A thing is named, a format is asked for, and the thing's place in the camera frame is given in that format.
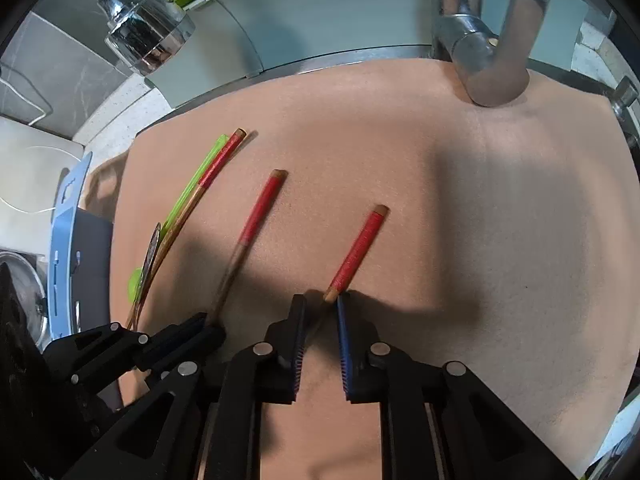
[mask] white cable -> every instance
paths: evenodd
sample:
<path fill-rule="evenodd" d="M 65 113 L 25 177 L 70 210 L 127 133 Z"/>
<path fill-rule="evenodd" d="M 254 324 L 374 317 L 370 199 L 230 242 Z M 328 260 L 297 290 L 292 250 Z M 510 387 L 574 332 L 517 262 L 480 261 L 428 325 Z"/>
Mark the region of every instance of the white cable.
<path fill-rule="evenodd" d="M 29 123 L 29 126 L 33 126 L 35 123 L 37 123 L 38 121 L 43 120 L 45 117 L 47 117 L 51 113 L 51 112 L 44 111 L 44 108 L 41 108 L 40 106 L 38 106 L 36 103 L 31 101 L 30 99 L 27 99 L 24 95 L 22 95 L 20 92 L 18 92 L 17 89 L 15 88 L 15 86 L 13 86 L 11 83 L 9 83 L 6 79 L 0 77 L 0 83 L 2 83 L 3 85 L 7 86 L 7 88 L 9 90 L 11 90 L 14 94 L 16 94 L 25 103 L 30 104 L 31 106 L 33 106 L 34 108 L 37 108 L 38 110 L 40 110 L 42 112 L 42 115 L 40 115 L 39 117 L 36 117 L 33 121 L 31 121 Z"/>
<path fill-rule="evenodd" d="M 38 144 L 36 146 L 26 146 L 24 149 L 28 150 L 30 148 L 45 148 L 47 150 L 55 150 L 57 152 L 66 153 L 67 155 L 72 156 L 75 160 L 80 162 L 80 159 L 77 158 L 73 153 L 69 153 L 67 150 L 63 150 L 62 148 L 57 148 L 55 146 L 41 146 L 41 145 Z M 16 207 L 15 205 L 9 204 L 1 196 L 0 196 L 0 202 L 2 202 L 5 206 L 13 209 L 14 211 L 17 211 L 18 213 L 25 213 L 27 215 L 35 215 L 35 214 L 38 214 L 38 213 L 46 213 L 47 211 L 53 211 L 55 209 L 55 207 L 47 207 L 46 209 L 40 209 L 39 211 L 25 211 L 24 209 L 20 209 L 19 207 Z"/>

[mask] tan surface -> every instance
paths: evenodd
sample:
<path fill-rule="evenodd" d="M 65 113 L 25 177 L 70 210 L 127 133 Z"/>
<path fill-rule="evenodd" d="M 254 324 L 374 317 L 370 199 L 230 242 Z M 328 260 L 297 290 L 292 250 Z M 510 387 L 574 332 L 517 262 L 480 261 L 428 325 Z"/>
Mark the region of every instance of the tan surface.
<path fill-rule="evenodd" d="M 266 82 L 143 133 L 116 210 L 111 314 L 214 140 L 254 132 L 200 202 L 142 315 L 205 310 L 262 184 L 289 171 L 223 314 L 224 354 L 295 292 L 324 290 L 372 205 L 391 212 L 352 287 L 384 340 L 469 365 L 575 472 L 598 449 L 640 347 L 640 194 L 604 98 L 532 74 L 511 105 L 472 105 L 450 64 L 386 60 Z M 132 381 L 124 394 L 134 394 Z M 378 409 L 350 406 L 335 325 L 293 406 L 270 406 L 263 478 L 380 476 Z"/>

